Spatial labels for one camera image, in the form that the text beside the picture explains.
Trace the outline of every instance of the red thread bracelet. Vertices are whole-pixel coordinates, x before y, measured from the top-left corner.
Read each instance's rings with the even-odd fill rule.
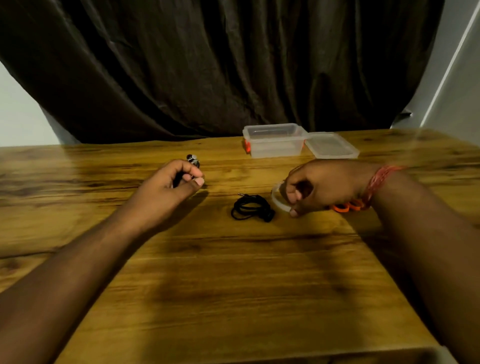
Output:
[[[370,207],[373,195],[378,191],[378,189],[385,182],[387,177],[396,170],[402,170],[404,167],[399,166],[383,166],[373,175],[368,182],[367,188],[361,198],[362,202],[365,204],[365,208]]]

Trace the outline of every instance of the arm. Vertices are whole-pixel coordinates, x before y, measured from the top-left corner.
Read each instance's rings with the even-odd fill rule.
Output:
[[[378,168],[316,160],[293,170],[283,191],[291,215],[360,198]],[[387,178],[372,207],[405,257],[449,349],[461,363],[480,363],[480,232],[404,172]]]
[[[180,171],[188,174],[179,187],[171,188]],[[200,189],[202,176],[186,161],[170,162],[110,217],[1,293],[2,363],[49,362],[109,276],[183,200]]]

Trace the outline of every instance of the plastic lid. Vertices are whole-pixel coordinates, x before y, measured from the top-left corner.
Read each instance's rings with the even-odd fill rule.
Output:
[[[308,133],[307,147],[319,159],[357,158],[360,151],[337,133]]]

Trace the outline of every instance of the hand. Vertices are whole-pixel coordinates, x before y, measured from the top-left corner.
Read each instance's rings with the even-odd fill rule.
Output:
[[[178,187],[173,180],[185,172]],[[204,184],[204,174],[186,160],[173,160],[146,179],[138,190],[113,215],[128,225],[134,234],[154,230],[180,203],[194,195]]]
[[[353,160],[315,159],[293,169],[280,188],[298,217],[361,198],[380,165]]]

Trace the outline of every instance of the orange scissors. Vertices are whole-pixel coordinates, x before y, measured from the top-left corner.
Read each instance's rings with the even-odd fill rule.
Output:
[[[349,212],[350,210],[352,211],[366,210],[368,209],[368,207],[363,203],[362,200],[351,200],[350,202],[347,202],[345,204],[331,205],[330,209],[336,212],[345,213],[345,212]]]

